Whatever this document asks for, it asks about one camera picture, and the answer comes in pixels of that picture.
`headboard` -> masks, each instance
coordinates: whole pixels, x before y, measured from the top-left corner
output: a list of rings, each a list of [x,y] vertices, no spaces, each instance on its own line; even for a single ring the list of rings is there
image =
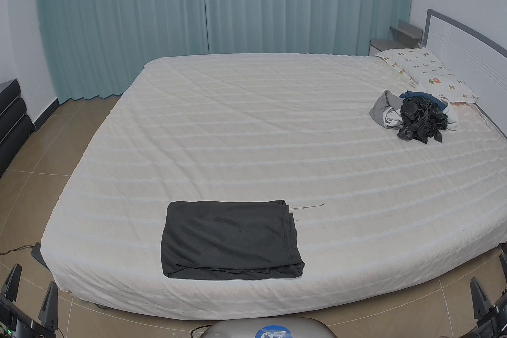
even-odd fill
[[[423,45],[463,79],[478,97],[476,105],[507,134],[507,50],[479,32],[428,10]]]

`bed sheet wrinkle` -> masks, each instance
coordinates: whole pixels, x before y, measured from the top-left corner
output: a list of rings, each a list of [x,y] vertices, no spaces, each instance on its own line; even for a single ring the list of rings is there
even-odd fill
[[[260,317],[398,290],[487,251],[507,232],[507,141],[466,105],[456,106],[460,131],[443,132],[442,144],[397,139],[369,110],[384,90],[410,88],[380,58],[150,62],[53,210],[41,249],[55,281],[81,299],[131,312]],[[170,201],[276,199],[293,210],[301,278],[162,274]]]

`white bed sheet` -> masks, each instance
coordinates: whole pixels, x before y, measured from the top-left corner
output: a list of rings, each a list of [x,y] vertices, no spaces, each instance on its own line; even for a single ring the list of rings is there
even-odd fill
[[[62,290],[179,319],[275,316],[432,279],[507,236],[507,141],[475,107],[440,144],[369,116],[410,88],[380,58],[207,55],[148,63],[92,138],[41,242]],[[284,199],[297,279],[162,274],[175,200]]]

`white logo on blue sticker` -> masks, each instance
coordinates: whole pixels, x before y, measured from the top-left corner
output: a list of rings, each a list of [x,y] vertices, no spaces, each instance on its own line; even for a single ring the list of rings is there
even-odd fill
[[[268,325],[261,328],[255,338],[293,338],[290,331],[280,325]]]

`pillowcase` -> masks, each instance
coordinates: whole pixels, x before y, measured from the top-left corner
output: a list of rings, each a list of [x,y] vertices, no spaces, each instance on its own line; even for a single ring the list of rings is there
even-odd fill
[[[385,50],[381,57],[401,74],[409,75],[415,85],[422,85],[435,97],[444,97],[451,103],[475,103],[476,95],[456,76],[447,70],[427,48]]]

